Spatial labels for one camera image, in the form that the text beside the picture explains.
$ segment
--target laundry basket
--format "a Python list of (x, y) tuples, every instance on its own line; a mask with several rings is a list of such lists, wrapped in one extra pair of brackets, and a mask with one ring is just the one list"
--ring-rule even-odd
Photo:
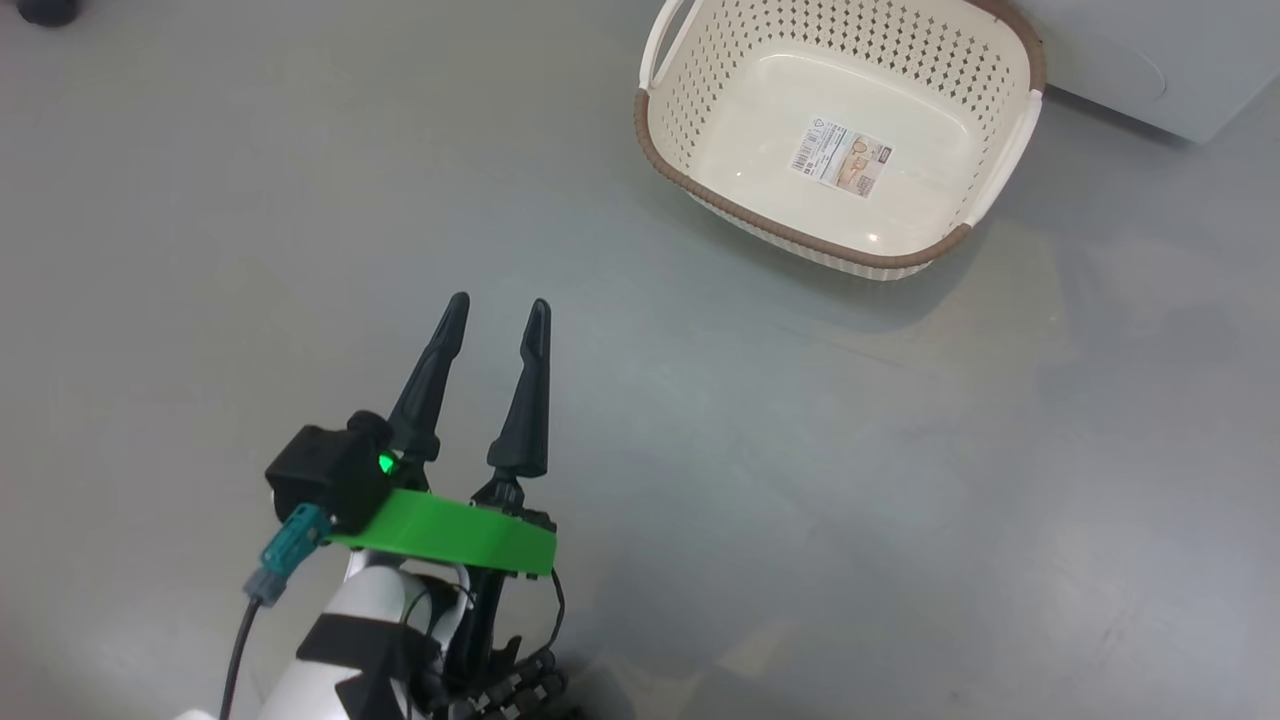
[(790, 252), (914, 274), (982, 219), (1039, 117), (1044, 56), (1004, 0), (667, 0), (636, 135), (664, 177)]

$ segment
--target product label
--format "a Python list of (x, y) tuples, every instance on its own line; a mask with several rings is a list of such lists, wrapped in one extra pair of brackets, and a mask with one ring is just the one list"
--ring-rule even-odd
[(893, 149), (826, 118), (809, 120), (791, 169), (822, 184), (869, 197)]

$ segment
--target brown basket rim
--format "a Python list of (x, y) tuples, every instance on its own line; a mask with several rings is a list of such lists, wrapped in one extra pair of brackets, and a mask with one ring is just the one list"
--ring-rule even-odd
[[(1038, 90), (1043, 92), (1046, 81), (1044, 51), (1041, 46), (1042, 42), (1039, 35), (1037, 35), (1036, 28), (1032, 27), (1030, 22), (1028, 22), (1027, 18), (1007, 0), (965, 1), (995, 15), (997, 19), (1009, 26), (1015, 35), (1018, 35), (1018, 38), (1023, 41), (1023, 46), (1027, 49), (1027, 61), (1030, 69), (1030, 82), (1028, 90)], [(767, 233), (776, 234), (782, 240), (794, 242), (801, 247), (808, 247), (809, 250), (815, 250), (841, 260), (886, 270), (914, 268), (915, 265), (932, 263), (933, 260), (937, 260), (942, 255), (947, 254), (973, 229), (968, 223), (961, 223), (952, 228), (951, 232), (948, 232), (938, 242), (925, 247), (924, 250), (918, 250), (908, 255), (873, 255), (870, 252), (845, 247), (844, 245), (836, 245), (809, 233), (800, 232), (790, 225), (783, 225), (782, 223), (771, 220), (764, 215), (749, 210), (742, 205), (733, 202), (728, 197), (712, 191), (703, 183), (677, 170), (666, 160), (666, 158), (662, 156), (660, 152), (658, 152), (658, 147), (653, 142), (653, 136), (649, 132), (649, 91), (643, 87), (636, 91), (635, 126), (636, 138), (640, 141), (640, 149), (644, 151), (645, 158), (649, 159), (649, 163), (662, 177), (676, 183), (681, 190), (707, 202), (712, 208), (732, 215)]]

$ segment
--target gray floor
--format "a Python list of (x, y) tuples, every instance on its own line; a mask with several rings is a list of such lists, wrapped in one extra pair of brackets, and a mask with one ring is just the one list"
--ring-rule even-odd
[[(655, 9), (0, 13), (6, 715), (212, 708), (262, 468), (389, 409), (457, 290), (456, 496), (554, 307), (527, 489), (602, 720), (1280, 714), (1280, 91), (1207, 147), (1056, 97), (968, 246), (869, 286), (648, 167)], [(261, 616), (238, 717), (342, 565)]]

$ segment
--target perforated basket wall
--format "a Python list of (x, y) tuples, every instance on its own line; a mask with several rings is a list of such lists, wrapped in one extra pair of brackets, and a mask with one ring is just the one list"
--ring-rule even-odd
[[(893, 279), (954, 247), (961, 220), (1007, 143), (1029, 91), (1044, 87), (1039, 37), (1004, 0), (704, 0), (671, 49), (667, 72), (636, 97), (636, 132), (654, 167), (745, 229), (823, 264)], [(689, 177), (708, 118), (748, 58), (803, 42), (873, 63), (970, 113), (984, 133), (982, 158), (951, 213), (954, 229), (911, 255), (882, 258), (814, 238), (712, 192)]]

